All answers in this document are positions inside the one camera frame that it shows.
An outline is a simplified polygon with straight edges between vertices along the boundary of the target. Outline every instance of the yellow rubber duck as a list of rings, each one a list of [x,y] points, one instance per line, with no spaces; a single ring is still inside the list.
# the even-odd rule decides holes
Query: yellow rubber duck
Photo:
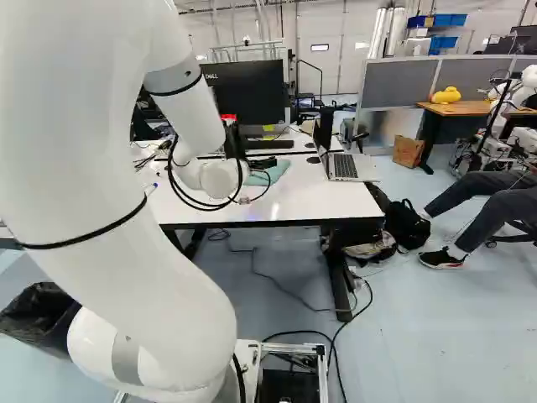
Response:
[[[435,92],[430,98],[430,101],[432,103],[447,105],[448,103],[460,101],[461,98],[461,93],[454,86],[449,86],[444,91]]]

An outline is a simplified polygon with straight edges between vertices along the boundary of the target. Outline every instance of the person's leg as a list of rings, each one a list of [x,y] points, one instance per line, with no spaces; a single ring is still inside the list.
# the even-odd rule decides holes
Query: person's leg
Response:
[[[455,241],[455,245],[471,253],[506,222],[513,220],[537,222],[537,187],[496,193],[488,199],[470,227]]]
[[[465,258],[493,236],[506,222],[537,222],[537,186],[499,191],[487,201],[472,225],[456,240],[455,248],[419,255],[420,262],[432,269],[459,268]]]
[[[520,180],[523,174],[520,171],[468,172],[429,203],[425,212],[430,217],[437,217],[474,196],[491,196],[498,191],[509,189],[515,183],[514,189],[537,186],[537,178],[534,175],[526,175]]]

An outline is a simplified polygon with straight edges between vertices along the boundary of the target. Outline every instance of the gray floor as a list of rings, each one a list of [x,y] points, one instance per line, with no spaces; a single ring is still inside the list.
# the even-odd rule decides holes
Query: gray floor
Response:
[[[431,160],[445,166],[441,148]],[[409,197],[417,208],[453,182],[444,170],[427,176],[375,157],[382,188],[392,199]],[[434,221],[426,249],[446,244],[472,219],[484,199],[467,202]],[[257,247],[256,269],[277,277],[315,307],[330,307],[326,267],[316,228],[232,231],[234,248]],[[339,338],[343,382],[353,403],[452,403],[537,401],[537,263],[528,244],[479,249],[464,270],[436,272],[415,254],[397,255],[361,269],[374,303]],[[274,332],[338,326],[331,313],[313,313],[249,272],[247,255],[224,243],[204,242],[196,263],[229,295],[239,337],[260,339]],[[25,255],[0,254],[0,304],[40,274]],[[359,304],[368,294],[358,292]],[[287,338],[309,342],[314,338]],[[107,403],[112,390],[72,365],[0,337],[2,401],[7,403]],[[331,379],[331,401],[341,397]]]

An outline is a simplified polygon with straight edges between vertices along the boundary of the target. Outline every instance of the blue storage box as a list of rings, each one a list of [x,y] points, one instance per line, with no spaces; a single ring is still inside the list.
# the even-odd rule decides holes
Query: blue storage box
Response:
[[[451,15],[451,25],[456,27],[464,26],[467,21],[468,14],[452,14]]]
[[[442,47],[442,40],[443,38],[441,36],[433,36],[430,39],[430,49],[439,49]]]
[[[410,17],[409,22],[406,24],[406,28],[421,28],[425,25],[425,15],[416,15]]]
[[[451,26],[452,14],[437,14],[435,15],[435,27],[449,27]]]
[[[441,39],[441,45],[439,48],[454,48],[456,45],[456,40],[459,39],[457,36],[444,36]]]

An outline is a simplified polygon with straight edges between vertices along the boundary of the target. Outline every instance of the blue mouse pad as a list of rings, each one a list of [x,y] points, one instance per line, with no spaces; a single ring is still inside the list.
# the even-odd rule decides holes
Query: blue mouse pad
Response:
[[[285,171],[289,168],[291,165],[291,161],[289,160],[278,160],[278,164],[276,166],[273,166],[272,168],[267,168],[264,170],[267,172],[267,174],[270,175],[270,183],[273,185],[278,181],[281,175],[285,173]],[[248,179],[244,182],[244,185],[246,186],[266,186],[269,183],[269,178],[263,173],[263,172],[252,172]]]

